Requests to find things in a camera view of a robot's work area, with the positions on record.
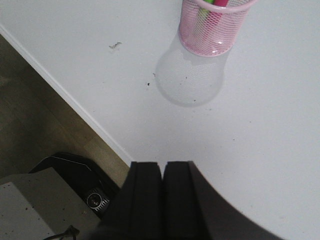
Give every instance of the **dust speck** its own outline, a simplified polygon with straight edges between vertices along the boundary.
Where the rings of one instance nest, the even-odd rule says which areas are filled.
[[[118,45],[120,45],[120,44],[122,44],[122,42],[119,42],[119,41],[118,41],[116,44],[109,46],[109,48],[115,49],[115,48],[116,48]]]

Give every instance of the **pen holder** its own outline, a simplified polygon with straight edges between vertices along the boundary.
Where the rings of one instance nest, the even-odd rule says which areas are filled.
[[[179,25],[182,45],[202,57],[215,57],[227,52],[257,0],[229,0],[226,7],[204,0],[183,0]]]

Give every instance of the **wooden floor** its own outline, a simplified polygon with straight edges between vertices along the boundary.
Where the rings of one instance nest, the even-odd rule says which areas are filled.
[[[129,170],[0,35],[0,178],[56,152],[94,160],[119,186]]]

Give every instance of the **green highlighter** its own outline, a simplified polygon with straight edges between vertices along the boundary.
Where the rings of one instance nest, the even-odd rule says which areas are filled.
[[[209,4],[214,4],[215,3],[215,0],[204,0],[205,2],[209,3]],[[199,17],[203,17],[204,19],[206,19],[209,15],[210,11],[205,9],[205,8],[200,8],[199,9]]]

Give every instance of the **desk surface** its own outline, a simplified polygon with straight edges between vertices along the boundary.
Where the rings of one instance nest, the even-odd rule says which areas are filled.
[[[256,3],[216,58],[179,44],[180,11],[2,0],[0,32],[127,164],[194,161],[256,223],[318,240],[320,2]]]

